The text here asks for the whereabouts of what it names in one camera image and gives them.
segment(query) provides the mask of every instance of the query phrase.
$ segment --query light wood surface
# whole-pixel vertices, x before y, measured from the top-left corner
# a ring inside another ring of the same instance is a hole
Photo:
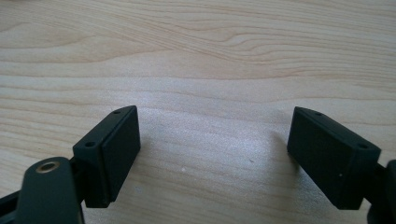
[[[0,196],[110,111],[142,149],[87,223],[365,223],[287,154],[292,110],[396,159],[394,0],[0,1]]]

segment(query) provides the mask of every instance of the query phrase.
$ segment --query rectangular block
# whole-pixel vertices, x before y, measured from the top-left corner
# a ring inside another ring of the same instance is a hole
[[[87,207],[114,202],[140,150],[137,108],[111,112],[73,146],[76,164],[87,175]]]
[[[359,209],[381,150],[326,115],[295,107],[288,152],[338,209]]]

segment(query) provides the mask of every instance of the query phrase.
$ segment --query mounting hole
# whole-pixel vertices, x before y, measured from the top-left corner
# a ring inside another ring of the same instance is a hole
[[[85,147],[93,147],[95,145],[95,142],[87,142],[85,144]]]
[[[362,144],[362,143],[358,143],[358,147],[361,147],[361,148],[367,148],[367,146],[366,146],[366,145],[364,145],[364,144]]]
[[[35,169],[35,171],[38,172],[39,174],[45,174],[55,170],[56,168],[59,167],[59,165],[60,163],[58,161],[49,161],[38,166],[37,169]]]

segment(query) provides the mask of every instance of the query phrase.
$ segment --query wood grain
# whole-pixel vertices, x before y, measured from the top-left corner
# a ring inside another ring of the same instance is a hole
[[[396,2],[0,1],[0,196],[110,111],[142,150],[87,223],[365,223],[286,152],[292,109],[396,159]]]

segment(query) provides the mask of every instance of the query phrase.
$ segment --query black plastic arm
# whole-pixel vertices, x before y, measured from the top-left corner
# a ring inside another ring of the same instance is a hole
[[[113,111],[74,145],[74,158],[32,165],[21,190],[0,199],[0,224],[84,223],[81,202],[115,202],[139,150],[136,106]]]
[[[357,210],[363,198],[368,222],[395,223],[396,161],[377,163],[381,150],[326,115],[295,107],[289,154],[338,209]]]

